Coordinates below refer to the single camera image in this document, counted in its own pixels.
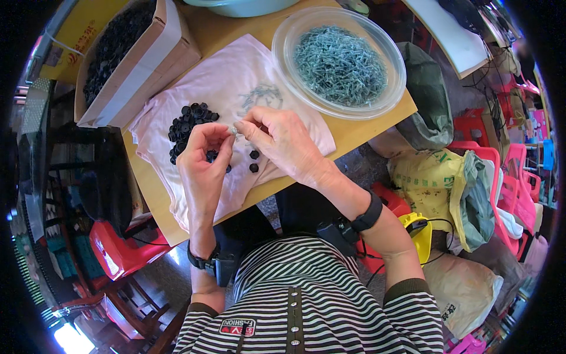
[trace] pink cloth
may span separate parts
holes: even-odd
[[[185,105],[206,102],[211,111],[220,114],[218,123],[232,127],[243,116],[243,95],[261,84],[278,88],[282,102],[262,97],[256,104],[295,111],[323,155],[336,150],[320,113],[300,102],[280,81],[271,52],[249,34],[240,37],[198,64],[172,88],[152,98],[129,128],[138,144],[136,153],[153,166],[165,185],[171,197],[169,210],[182,229],[188,231],[187,202],[177,167],[169,161],[169,150],[174,146],[168,138],[173,118],[181,115]],[[263,154],[252,160],[252,150],[254,147],[239,135],[230,161],[232,170],[224,177],[215,221],[242,207],[252,187],[285,175]],[[252,163],[258,164],[258,173],[250,172]]]

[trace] sleeve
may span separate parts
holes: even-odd
[[[189,353],[201,332],[216,316],[218,316],[218,312],[208,305],[200,302],[190,304],[185,321],[177,336],[177,344],[173,354]]]
[[[440,311],[423,279],[406,279],[385,294],[383,311],[407,353],[443,353]]]

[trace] clear plastic bowl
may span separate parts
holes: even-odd
[[[387,88],[372,104],[348,107],[330,102],[311,90],[301,79],[293,60],[300,36],[311,28],[336,25],[365,38],[387,68]],[[316,110],[346,120],[369,120],[395,107],[405,92],[407,73],[397,45],[378,25],[355,12],[336,7],[309,7],[289,16],[279,26],[271,45],[275,68],[287,87]]]

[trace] blue container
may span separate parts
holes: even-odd
[[[183,0],[189,5],[208,7],[228,17],[255,17],[288,8],[299,0]]]

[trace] left hand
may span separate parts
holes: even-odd
[[[190,233],[212,227],[226,167],[232,158],[235,136],[219,123],[205,123],[193,128],[187,147],[177,157],[188,206]],[[207,162],[208,150],[218,151],[212,164]]]

